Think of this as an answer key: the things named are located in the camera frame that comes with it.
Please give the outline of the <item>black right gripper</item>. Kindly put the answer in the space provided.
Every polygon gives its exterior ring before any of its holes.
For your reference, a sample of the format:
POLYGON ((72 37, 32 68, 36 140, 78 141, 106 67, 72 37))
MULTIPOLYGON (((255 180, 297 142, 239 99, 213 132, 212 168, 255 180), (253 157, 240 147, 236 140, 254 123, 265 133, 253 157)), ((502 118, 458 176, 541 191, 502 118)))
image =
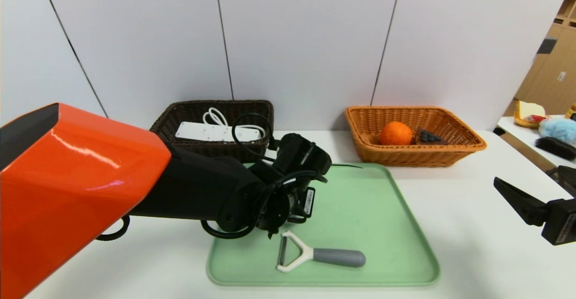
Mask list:
POLYGON ((545 204, 512 184, 495 177, 495 189, 530 226, 541 227, 541 235, 552 245, 576 241, 576 199, 556 199, 545 204))

